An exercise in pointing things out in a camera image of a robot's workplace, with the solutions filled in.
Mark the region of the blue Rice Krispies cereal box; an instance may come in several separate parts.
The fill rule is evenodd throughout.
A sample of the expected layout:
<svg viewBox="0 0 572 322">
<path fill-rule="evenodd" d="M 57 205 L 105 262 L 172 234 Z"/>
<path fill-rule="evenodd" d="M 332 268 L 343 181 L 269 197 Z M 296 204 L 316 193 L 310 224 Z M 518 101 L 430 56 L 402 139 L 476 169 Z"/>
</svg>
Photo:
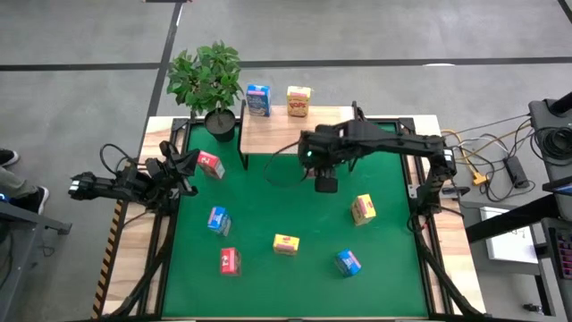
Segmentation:
<svg viewBox="0 0 572 322">
<path fill-rule="evenodd" d="M 334 258 L 336 267 L 345 277 L 356 275 L 362 268 L 357 257 L 350 249 L 341 250 Z"/>
<path fill-rule="evenodd" d="M 226 208 L 213 207 L 207 220 L 207 228 L 222 236 L 227 236 L 231 229 L 231 217 Z"/>
<path fill-rule="evenodd" d="M 269 86 L 249 84 L 246 92 L 248 111 L 254 116 L 269 117 L 271 114 L 271 89 Z"/>
</svg>

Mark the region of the yellow Corn Pops cereal box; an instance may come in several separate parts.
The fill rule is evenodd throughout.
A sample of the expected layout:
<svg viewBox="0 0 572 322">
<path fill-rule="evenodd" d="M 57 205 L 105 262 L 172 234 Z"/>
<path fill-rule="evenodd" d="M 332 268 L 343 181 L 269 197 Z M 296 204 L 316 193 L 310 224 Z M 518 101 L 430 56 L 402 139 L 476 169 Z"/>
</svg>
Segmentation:
<svg viewBox="0 0 572 322">
<path fill-rule="evenodd" d="M 365 225 L 376 217 L 373 201 L 369 194 L 356 197 L 350 207 L 350 212 L 355 225 Z"/>
<path fill-rule="evenodd" d="M 273 239 L 273 251 L 278 254 L 294 256 L 299 252 L 300 238 L 276 234 Z"/>
<path fill-rule="evenodd" d="M 312 89 L 308 87 L 289 86 L 287 88 L 287 110 L 289 116 L 306 117 Z"/>
</svg>

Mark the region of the person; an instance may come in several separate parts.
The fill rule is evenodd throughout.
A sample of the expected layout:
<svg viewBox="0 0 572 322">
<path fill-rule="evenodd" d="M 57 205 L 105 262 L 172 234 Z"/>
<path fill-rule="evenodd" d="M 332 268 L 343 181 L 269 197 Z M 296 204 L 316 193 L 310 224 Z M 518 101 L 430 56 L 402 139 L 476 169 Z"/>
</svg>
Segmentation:
<svg viewBox="0 0 572 322">
<path fill-rule="evenodd" d="M 7 195 L 12 205 L 42 215 L 49 198 L 49 190 L 33 185 L 6 169 L 19 159 L 16 151 L 0 148 L 0 193 Z"/>
</svg>

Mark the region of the backlit black keyboard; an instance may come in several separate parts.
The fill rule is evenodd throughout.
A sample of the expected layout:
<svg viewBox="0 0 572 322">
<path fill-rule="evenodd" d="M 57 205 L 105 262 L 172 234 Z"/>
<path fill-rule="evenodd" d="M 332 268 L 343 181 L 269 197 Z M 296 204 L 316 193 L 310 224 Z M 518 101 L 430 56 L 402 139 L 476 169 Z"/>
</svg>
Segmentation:
<svg viewBox="0 0 572 322">
<path fill-rule="evenodd" d="M 549 236 L 559 277 L 564 280 L 572 280 L 572 231 L 550 228 Z"/>
</svg>

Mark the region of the wooden shelf with black legs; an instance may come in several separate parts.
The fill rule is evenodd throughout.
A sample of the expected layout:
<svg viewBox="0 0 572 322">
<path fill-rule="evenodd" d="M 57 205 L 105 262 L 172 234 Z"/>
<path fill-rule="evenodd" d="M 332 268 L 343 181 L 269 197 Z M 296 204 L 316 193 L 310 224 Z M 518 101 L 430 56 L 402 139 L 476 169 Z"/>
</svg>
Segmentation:
<svg viewBox="0 0 572 322">
<path fill-rule="evenodd" d="M 273 154 L 299 139 L 301 131 L 312 131 L 319 124 L 333 125 L 364 118 L 356 101 L 350 106 L 310 106 L 305 117 L 290 116 L 287 106 L 273 106 L 268 117 L 251 115 L 245 101 L 240 109 L 238 152 L 245 170 L 250 155 Z"/>
</svg>

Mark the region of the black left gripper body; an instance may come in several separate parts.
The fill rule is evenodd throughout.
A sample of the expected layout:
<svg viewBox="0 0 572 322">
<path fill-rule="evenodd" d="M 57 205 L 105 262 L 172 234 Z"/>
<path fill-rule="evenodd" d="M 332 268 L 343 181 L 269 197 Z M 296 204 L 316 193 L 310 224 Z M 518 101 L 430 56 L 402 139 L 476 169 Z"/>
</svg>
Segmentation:
<svg viewBox="0 0 572 322">
<path fill-rule="evenodd" d="M 184 156 L 170 141 L 159 144 L 164 161 L 147 159 L 152 183 L 147 192 L 147 210 L 174 210 L 181 196 Z"/>
</svg>

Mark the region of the green table mat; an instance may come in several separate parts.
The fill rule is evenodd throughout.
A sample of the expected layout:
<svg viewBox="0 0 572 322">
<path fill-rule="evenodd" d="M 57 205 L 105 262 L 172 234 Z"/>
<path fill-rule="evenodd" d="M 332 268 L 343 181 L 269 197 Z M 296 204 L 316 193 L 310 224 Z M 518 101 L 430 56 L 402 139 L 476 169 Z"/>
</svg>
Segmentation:
<svg viewBox="0 0 572 322">
<path fill-rule="evenodd" d="M 401 159 L 375 153 L 340 167 L 338 191 L 318 193 L 294 156 L 254 155 L 245 170 L 234 142 L 204 128 L 190 146 L 219 157 L 221 180 L 197 172 L 181 200 L 164 296 L 167 318 L 423 318 L 425 292 Z M 376 217 L 355 225 L 350 207 L 369 194 Z M 227 236 L 207 228 L 213 207 L 231 217 Z M 300 238 L 294 255 L 273 251 L 276 234 Z M 240 252 L 239 275 L 222 275 L 220 252 Z M 350 249 L 362 268 L 345 277 L 334 258 Z"/>
</svg>

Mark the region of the green plant in black pot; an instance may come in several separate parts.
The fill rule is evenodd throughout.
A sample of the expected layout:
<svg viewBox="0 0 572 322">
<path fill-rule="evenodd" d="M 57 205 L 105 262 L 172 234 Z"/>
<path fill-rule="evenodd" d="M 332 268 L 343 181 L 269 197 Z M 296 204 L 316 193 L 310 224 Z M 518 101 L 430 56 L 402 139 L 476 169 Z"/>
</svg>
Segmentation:
<svg viewBox="0 0 572 322">
<path fill-rule="evenodd" d="M 236 123 L 231 108 L 244 91 L 239 84 L 239 52 L 221 40 L 198 47 L 194 54 L 181 51 L 173 58 L 166 92 L 189 109 L 190 118 L 203 118 L 206 130 L 219 142 L 233 140 Z"/>
</svg>

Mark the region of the white paper sheet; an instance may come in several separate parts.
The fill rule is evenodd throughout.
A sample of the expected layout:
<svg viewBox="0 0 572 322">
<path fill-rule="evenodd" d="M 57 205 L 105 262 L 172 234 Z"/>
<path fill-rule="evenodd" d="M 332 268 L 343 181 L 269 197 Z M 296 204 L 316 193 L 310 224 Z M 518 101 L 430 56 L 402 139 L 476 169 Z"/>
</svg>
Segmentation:
<svg viewBox="0 0 572 322">
<path fill-rule="evenodd" d="M 489 259 L 526 264 L 538 263 L 529 226 L 486 239 L 485 243 Z"/>
</svg>

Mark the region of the black table frame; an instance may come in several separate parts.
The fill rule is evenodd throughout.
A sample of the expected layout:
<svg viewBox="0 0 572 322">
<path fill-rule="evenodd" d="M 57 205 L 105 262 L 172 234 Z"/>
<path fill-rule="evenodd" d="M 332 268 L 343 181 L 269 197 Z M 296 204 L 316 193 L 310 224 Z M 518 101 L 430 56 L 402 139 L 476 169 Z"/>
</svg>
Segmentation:
<svg viewBox="0 0 572 322">
<path fill-rule="evenodd" d="M 439 131 L 439 124 L 435 115 L 376 115 L 368 116 L 370 121 L 377 123 L 397 124 L 397 130 L 414 132 L 419 130 L 421 135 L 430 135 Z M 178 148 L 186 150 L 190 142 L 190 131 L 193 126 L 202 124 L 203 118 L 198 117 L 191 121 L 189 117 L 183 116 L 153 116 L 148 119 L 145 129 L 140 158 L 144 161 L 148 157 L 161 157 L 159 143 L 169 139 Z M 406 185 L 409 183 L 421 183 L 428 175 L 428 161 L 422 161 L 419 157 L 407 157 L 405 169 Z M 459 205 L 455 202 L 443 199 L 443 212 L 434 219 L 429 220 L 429 227 L 423 233 L 425 243 L 432 248 L 435 257 L 439 257 L 443 269 L 447 270 L 451 280 L 454 280 L 459 292 L 462 293 L 467 302 L 473 305 L 483 314 L 485 312 L 484 300 L 479 283 L 477 281 L 474 261 L 471 258 L 471 250 L 463 220 L 452 210 L 460 211 Z M 120 308 L 127 299 L 129 293 L 134 291 L 137 283 L 147 271 L 147 267 L 155 263 L 156 255 L 165 248 L 163 262 L 159 262 L 157 270 L 149 280 L 148 284 L 135 302 L 130 313 L 117 321 L 143 321 L 148 319 L 161 320 L 160 312 L 163 312 L 164 286 L 166 287 L 167 269 L 172 259 L 172 246 L 178 221 L 178 215 L 152 215 L 146 214 L 138 219 L 137 227 L 129 228 L 124 223 L 137 215 L 141 209 L 139 205 L 126 203 L 125 218 L 122 220 L 122 233 L 119 249 L 116 254 L 114 269 L 111 275 L 111 283 L 105 299 L 104 315 L 101 318 L 88 319 L 88 322 L 110 322 L 116 316 L 113 313 Z M 434 318 L 444 318 L 442 321 L 469 321 L 461 315 L 460 309 L 453 304 L 453 298 L 449 295 L 444 286 L 440 285 L 437 276 L 429 264 L 423 263 L 421 266 L 422 277 L 428 283 L 429 290 L 429 315 Z"/>
</svg>

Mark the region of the black desk beam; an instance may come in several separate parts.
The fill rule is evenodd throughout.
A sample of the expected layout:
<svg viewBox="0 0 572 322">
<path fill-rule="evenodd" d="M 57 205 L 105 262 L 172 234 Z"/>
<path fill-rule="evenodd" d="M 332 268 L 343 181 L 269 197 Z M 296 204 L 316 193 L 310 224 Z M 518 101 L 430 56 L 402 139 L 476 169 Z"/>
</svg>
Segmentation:
<svg viewBox="0 0 572 322">
<path fill-rule="evenodd" d="M 559 218 L 558 202 L 553 194 L 469 226 L 466 229 L 467 240 L 473 243 L 489 239 L 535 224 L 544 218 Z"/>
</svg>

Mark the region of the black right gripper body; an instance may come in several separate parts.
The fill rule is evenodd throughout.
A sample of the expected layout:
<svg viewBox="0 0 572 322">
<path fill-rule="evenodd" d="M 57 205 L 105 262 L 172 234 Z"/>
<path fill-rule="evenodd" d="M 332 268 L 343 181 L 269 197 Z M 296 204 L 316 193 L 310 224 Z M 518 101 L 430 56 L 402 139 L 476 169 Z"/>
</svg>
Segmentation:
<svg viewBox="0 0 572 322">
<path fill-rule="evenodd" d="M 349 149 L 343 146 L 348 136 L 350 121 L 335 125 L 318 124 L 314 131 L 302 131 L 298 144 L 298 158 L 307 171 L 312 171 L 315 177 L 315 191 L 336 193 L 338 179 L 335 167 L 339 164 L 349 164 L 352 172 L 357 158 L 352 157 Z"/>
</svg>

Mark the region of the yellow black hazard tape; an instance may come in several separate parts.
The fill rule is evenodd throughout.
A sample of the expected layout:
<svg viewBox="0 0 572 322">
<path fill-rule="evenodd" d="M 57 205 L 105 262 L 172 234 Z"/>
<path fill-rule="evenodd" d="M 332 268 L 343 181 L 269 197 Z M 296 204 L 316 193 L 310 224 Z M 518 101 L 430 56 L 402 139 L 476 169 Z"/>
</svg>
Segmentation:
<svg viewBox="0 0 572 322">
<path fill-rule="evenodd" d="M 102 266 L 97 280 L 94 303 L 91 310 L 91 319 L 101 318 L 104 315 L 105 299 L 111 283 L 111 275 L 122 233 L 122 220 L 125 218 L 126 203 L 117 200 L 114 206 L 114 214 L 109 228 L 109 234 L 102 259 Z"/>
</svg>

